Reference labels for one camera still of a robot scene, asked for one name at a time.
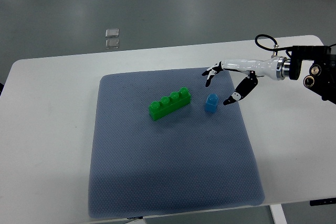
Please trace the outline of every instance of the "white robotic forearm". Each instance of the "white robotic forearm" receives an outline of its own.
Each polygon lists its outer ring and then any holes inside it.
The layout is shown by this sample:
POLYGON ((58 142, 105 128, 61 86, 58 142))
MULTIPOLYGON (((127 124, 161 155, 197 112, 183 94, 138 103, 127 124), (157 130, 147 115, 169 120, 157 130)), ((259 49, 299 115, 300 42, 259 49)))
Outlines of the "white robotic forearm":
POLYGON ((223 70, 239 71, 247 75, 250 71, 254 71, 257 77, 268 76, 273 80, 283 80, 286 76, 284 63, 287 61, 286 57, 276 56, 269 60, 224 60, 221 61, 223 70))

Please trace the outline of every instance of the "white table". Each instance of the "white table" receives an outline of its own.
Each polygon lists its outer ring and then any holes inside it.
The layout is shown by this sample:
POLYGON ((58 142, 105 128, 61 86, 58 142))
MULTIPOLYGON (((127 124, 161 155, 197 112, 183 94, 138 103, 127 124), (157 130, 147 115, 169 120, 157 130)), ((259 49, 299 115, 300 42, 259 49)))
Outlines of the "white table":
MULTIPOLYGON (((282 47, 322 44, 315 36, 278 42, 282 47)), ((254 41, 239 41, 14 63, 0 97, 0 223, 93 221, 87 211, 88 181, 104 75, 206 68, 223 59, 270 55, 254 41)), ((255 90, 239 102, 264 205, 336 196, 336 105, 303 87, 310 65, 303 64, 298 81, 259 78, 255 90)), ((237 86, 245 75, 232 72, 231 77, 237 86)))

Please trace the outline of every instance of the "lego stud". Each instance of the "lego stud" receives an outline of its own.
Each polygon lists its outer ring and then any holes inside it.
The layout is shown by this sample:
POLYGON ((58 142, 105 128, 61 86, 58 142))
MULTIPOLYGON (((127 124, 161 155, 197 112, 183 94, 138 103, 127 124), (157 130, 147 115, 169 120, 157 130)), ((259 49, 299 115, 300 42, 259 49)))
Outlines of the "lego stud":
POLYGON ((189 94, 189 90, 186 87, 180 88, 180 94, 182 97, 187 97, 189 94))
POLYGON ((169 97, 172 99, 172 102, 176 102, 179 99, 180 94, 178 92, 171 92, 169 97))
POLYGON ((166 106, 169 105, 170 99, 169 99, 169 97, 162 97, 160 102, 161 102, 162 106, 166 107, 166 106))
POLYGON ((157 111, 160 108, 160 103, 157 101, 154 101, 150 105, 152 111, 157 111))

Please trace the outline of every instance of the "robotic finger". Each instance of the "robotic finger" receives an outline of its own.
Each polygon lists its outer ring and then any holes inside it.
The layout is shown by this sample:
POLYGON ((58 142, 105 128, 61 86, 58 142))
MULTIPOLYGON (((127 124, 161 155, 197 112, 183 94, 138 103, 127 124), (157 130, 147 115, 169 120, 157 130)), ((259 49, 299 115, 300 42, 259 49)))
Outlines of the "robotic finger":
POLYGON ((247 77, 245 77, 244 80, 241 81, 241 83, 237 86, 235 89, 235 92, 226 99, 223 104, 228 105, 237 101, 240 101, 241 99, 245 98, 258 84, 258 79, 256 76, 256 73, 254 71, 251 71, 247 77))

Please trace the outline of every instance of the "black cable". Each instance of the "black cable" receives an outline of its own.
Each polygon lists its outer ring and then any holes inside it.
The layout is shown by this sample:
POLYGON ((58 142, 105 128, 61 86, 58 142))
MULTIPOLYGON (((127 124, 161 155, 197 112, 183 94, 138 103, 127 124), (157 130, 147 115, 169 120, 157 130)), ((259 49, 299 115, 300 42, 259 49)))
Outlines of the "black cable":
POLYGON ((267 51, 272 51, 272 52, 278 52, 278 51, 283 51, 283 50, 288 50, 288 51, 291 51, 292 47, 280 47, 280 48, 268 48, 268 47, 264 47, 262 46, 259 42, 258 42, 258 39, 260 37, 266 37, 268 39, 271 39, 275 45, 277 45, 277 41, 272 37, 272 36, 269 36, 267 34, 259 34, 257 35, 257 37, 254 39, 256 45, 264 50, 267 50, 267 51))

